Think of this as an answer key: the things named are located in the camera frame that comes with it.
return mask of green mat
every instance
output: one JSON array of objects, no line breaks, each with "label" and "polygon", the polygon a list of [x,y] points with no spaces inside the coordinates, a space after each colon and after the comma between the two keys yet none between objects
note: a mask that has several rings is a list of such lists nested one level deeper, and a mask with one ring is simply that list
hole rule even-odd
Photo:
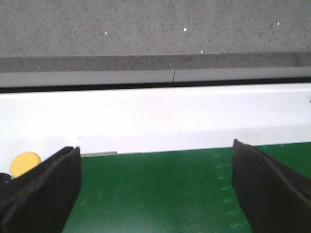
[{"label": "green mat", "polygon": [[[260,146],[311,177],[311,143]],[[82,159],[65,233],[251,233],[231,186],[231,148]]]}]

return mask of gray textured surface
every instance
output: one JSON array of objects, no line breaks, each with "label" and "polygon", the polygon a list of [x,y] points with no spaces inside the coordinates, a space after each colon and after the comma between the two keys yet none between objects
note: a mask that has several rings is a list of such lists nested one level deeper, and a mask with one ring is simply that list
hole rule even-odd
[{"label": "gray textured surface", "polygon": [[250,67],[311,67],[311,52],[0,58],[0,72],[3,73]]},{"label": "gray textured surface", "polygon": [[310,0],[0,0],[0,57],[310,51],[310,11]]}]

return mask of white panel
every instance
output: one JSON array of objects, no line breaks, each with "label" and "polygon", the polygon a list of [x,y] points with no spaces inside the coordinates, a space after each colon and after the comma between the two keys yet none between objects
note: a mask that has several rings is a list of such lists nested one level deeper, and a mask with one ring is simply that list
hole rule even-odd
[{"label": "white panel", "polygon": [[311,83],[0,95],[0,172],[32,150],[146,152],[311,141]]}]

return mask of black gap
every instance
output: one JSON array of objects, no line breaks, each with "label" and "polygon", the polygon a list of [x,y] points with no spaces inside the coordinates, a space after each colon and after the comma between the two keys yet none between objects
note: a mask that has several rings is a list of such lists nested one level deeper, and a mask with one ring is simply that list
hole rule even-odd
[{"label": "black gap", "polygon": [[225,85],[278,84],[278,83],[311,83],[311,77],[223,80],[223,81],[204,81],[204,82],[180,82],[180,83],[138,83],[138,84],[109,84],[109,85],[106,84],[106,85],[73,85],[73,86],[1,87],[0,93],[84,91],[84,90],[112,90],[112,89],[118,90],[118,89],[138,89],[138,88],[225,86]]}]

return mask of yellow circle sticker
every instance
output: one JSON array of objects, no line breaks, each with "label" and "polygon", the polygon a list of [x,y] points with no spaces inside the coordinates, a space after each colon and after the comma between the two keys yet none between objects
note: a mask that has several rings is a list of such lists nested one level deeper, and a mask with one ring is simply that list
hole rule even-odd
[{"label": "yellow circle sticker", "polygon": [[34,152],[25,152],[13,159],[10,167],[11,175],[15,178],[41,163],[41,158]]}]

